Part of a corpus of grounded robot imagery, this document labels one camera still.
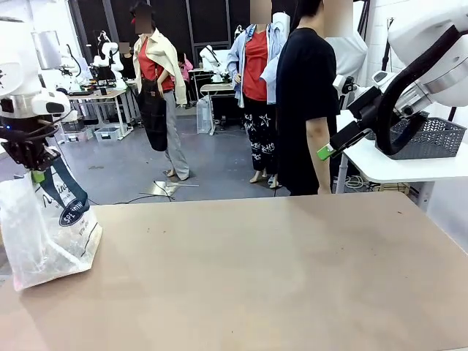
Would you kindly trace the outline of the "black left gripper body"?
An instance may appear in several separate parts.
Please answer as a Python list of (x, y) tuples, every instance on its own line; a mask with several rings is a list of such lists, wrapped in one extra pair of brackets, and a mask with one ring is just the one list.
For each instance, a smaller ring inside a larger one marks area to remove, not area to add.
[(61, 157), (60, 152), (51, 148), (45, 138), (22, 141), (6, 139), (1, 141), (1, 146), (17, 164), (28, 170), (46, 171)]

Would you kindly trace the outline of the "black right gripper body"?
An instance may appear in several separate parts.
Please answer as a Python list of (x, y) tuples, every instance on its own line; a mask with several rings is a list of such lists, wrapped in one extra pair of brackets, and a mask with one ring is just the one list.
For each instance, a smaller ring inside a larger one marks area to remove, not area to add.
[(372, 127), (377, 120), (377, 113), (382, 92), (372, 86), (355, 98), (347, 107), (360, 127)]

